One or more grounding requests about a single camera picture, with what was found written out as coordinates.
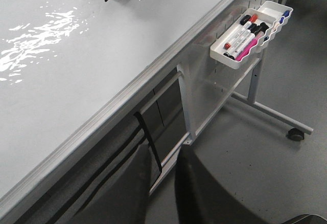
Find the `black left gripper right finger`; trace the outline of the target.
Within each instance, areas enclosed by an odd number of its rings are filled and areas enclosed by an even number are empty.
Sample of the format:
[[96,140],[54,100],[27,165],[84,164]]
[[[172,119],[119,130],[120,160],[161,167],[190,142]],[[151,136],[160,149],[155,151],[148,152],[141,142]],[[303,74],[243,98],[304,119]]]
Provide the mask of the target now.
[[191,147],[179,151],[174,189],[179,223],[267,223],[236,200]]

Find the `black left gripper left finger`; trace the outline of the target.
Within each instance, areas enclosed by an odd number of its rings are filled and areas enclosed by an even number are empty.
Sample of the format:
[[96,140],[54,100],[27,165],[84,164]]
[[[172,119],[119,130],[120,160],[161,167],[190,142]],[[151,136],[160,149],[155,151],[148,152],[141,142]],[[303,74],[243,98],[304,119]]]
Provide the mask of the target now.
[[113,186],[68,223],[144,223],[150,183],[151,156],[143,144]]

